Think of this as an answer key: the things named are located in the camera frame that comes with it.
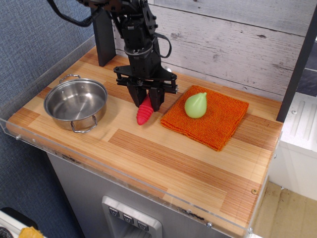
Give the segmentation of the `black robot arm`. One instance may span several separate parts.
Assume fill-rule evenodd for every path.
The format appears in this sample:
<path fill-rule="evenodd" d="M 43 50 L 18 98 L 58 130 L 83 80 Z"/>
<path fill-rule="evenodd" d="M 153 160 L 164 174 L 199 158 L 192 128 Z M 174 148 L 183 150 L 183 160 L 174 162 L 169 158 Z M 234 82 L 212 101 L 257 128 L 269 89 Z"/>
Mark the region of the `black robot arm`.
<path fill-rule="evenodd" d="M 129 65 L 117 66 L 117 84 L 126 86 L 133 102 L 139 107 L 146 96 L 155 112 L 164 102 L 165 93 L 177 93 L 176 74 L 161 65 L 156 16 L 146 0 L 82 0 L 84 6 L 108 11 L 124 40 Z"/>

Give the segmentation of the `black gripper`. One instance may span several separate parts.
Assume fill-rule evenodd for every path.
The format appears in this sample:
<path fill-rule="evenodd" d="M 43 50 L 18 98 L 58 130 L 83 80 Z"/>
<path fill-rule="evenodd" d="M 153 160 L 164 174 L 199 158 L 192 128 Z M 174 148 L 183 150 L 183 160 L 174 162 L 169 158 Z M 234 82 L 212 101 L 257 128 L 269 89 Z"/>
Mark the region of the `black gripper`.
<path fill-rule="evenodd" d="M 129 65 L 117 66 L 117 84 L 127 86 L 136 107 L 140 107 L 149 89 L 154 112 L 164 102 L 164 92 L 176 94 L 177 75 L 161 66 L 160 55 L 155 51 L 128 53 Z"/>

